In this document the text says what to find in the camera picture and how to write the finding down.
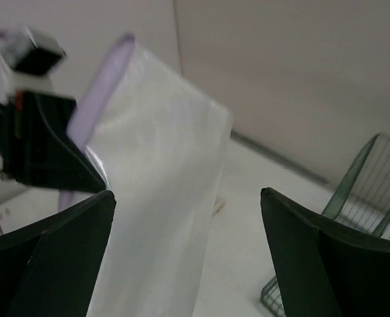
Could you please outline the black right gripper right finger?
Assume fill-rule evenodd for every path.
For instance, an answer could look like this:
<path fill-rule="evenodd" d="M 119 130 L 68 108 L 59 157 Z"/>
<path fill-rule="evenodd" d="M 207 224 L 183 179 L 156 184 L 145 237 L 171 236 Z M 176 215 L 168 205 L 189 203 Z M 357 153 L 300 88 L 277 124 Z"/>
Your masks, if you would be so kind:
<path fill-rule="evenodd" d="M 390 316 L 390 240 L 272 188 L 262 189 L 260 206 L 286 316 Z"/>

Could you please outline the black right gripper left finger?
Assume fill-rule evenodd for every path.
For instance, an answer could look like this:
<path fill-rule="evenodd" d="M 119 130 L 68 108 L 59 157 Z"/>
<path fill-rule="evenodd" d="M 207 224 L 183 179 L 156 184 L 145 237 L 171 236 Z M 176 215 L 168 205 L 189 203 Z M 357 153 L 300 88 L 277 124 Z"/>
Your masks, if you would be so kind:
<path fill-rule="evenodd" d="M 86 316 L 116 200 L 104 190 L 0 236 L 0 316 Z"/>

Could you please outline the clear mesh pouch purple zipper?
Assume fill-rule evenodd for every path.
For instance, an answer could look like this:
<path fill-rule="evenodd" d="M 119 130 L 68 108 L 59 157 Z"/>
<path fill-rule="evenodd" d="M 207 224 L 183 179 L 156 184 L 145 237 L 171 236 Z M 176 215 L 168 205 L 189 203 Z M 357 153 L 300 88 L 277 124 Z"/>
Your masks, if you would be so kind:
<path fill-rule="evenodd" d="M 109 49 L 67 127 L 116 200 L 89 316 L 193 314 L 231 126 L 134 35 Z"/>

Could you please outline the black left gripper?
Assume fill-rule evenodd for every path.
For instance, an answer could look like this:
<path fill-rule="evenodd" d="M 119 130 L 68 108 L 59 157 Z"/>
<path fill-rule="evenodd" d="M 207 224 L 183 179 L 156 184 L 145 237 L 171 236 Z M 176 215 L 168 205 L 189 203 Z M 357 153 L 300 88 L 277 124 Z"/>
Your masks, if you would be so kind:
<path fill-rule="evenodd" d="M 34 99 L 42 130 L 32 148 L 41 147 L 46 158 L 33 161 L 31 169 L 25 163 L 24 135 L 30 127 L 28 109 Z M 15 90 L 5 103 L 0 102 L 0 179 L 71 192 L 105 190 L 99 172 L 67 134 L 76 107 L 74 98 L 29 89 Z"/>

